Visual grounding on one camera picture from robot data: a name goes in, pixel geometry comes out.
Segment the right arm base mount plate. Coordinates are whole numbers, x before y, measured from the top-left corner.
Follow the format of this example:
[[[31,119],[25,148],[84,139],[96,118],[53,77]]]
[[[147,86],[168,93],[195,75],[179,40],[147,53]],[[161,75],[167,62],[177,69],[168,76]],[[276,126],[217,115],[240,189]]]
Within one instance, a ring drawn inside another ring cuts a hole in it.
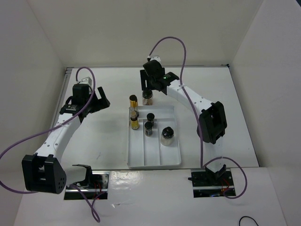
[[[217,181],[210,181],[204,170],[192,170],[188,180],[192,182],[194,198],[235,197],[236,191],[232,178],[232,173],[227,170]]]

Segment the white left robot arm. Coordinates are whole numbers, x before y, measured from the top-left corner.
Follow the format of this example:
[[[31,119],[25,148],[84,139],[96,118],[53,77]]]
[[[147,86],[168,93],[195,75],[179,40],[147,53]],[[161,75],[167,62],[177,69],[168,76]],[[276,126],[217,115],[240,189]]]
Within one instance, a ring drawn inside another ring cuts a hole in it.
[[[92,169],[88,165],[61,166],[63,153],[74,132],[90,113],[110,106],[102,87],[98,87],[100,98],[88,84],[75,84],[70,96],[59,112],[58,129],[50,132],[46,141],[33,154],[22,159],[25,187],[31,192],[60,194],[66,186],[78,183],[89,188],[93,182]]]

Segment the black top shaker white spice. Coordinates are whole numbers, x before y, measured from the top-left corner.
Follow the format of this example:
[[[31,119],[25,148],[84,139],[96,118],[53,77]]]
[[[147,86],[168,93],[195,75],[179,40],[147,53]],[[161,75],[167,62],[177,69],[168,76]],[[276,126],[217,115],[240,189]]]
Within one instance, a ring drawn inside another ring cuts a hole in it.
[[[165,127],[161,133],[161,144],[170,146],[174,140],[174,130],[171,127]]]

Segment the black cap spice jar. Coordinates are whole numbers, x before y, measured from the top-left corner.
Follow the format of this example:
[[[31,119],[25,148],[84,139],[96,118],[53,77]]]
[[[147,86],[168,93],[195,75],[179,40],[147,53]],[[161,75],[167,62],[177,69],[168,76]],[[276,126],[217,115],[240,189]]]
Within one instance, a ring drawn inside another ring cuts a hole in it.
[[[153,113],[148,113],[147,114],[147,121],[151,122],[152,125],[154,125],[154,119],[155,119],[155,115]]]
[[[147,121],[145,124],[144,124],[144,132],[145,132],[145,135],[150,137],[153,133],[153,124],[152,122],[150,121]]]

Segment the yellow oil bottle tan cap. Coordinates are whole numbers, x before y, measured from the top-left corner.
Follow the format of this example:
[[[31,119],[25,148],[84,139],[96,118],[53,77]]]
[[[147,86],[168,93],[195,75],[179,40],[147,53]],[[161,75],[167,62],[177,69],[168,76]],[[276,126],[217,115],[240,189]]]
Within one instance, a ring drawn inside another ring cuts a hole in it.
[[[131,128],[133,130],[139,129],[138,115],[137,115],[136,111],[131,111],[130,121],[131,121]]]

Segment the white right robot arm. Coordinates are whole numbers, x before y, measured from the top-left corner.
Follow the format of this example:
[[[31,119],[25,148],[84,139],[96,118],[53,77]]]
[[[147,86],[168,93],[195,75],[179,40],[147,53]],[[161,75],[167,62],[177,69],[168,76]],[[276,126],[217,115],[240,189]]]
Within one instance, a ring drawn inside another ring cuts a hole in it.
[[[172,97],[194,113],[197,122],[197,135],[200,139],[200,166],[206,172],[206,180],[216,185],[222,180],[226,165],[219,163],[210,166],[221,157],[218,143],[225,135],[227,120],[224,105],[217,101],[212,102],[190,89],[182,81],[183,68],[180,76],[173,72],[166,72],[165,68],[156,59],[148,59],[140,71],[142,90],[157,90],[166,96]]]

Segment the black cap spice jar front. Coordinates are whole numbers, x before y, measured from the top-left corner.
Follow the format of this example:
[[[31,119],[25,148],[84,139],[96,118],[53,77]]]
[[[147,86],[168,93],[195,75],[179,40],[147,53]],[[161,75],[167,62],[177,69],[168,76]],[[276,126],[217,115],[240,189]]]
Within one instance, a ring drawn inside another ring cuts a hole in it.
[[[152,122],[150,121],[147,121],[145,124],[144,124],[144,132],[145,132],[145,135],[150,137],[153,133],[153,124]]]

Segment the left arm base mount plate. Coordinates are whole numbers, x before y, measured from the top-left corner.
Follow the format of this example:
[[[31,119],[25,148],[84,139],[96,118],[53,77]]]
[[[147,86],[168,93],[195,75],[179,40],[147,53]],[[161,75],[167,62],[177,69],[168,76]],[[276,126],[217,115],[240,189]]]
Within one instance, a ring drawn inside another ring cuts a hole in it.
[[[107,200],[108,186],[109,186],[109,171],[92,172],[92,177],[89,182],[75,182],[73,183],[88,200]],[[73,187],[67,186],[64,193],[64,200],[83,200],[84,198],[80,192]]]

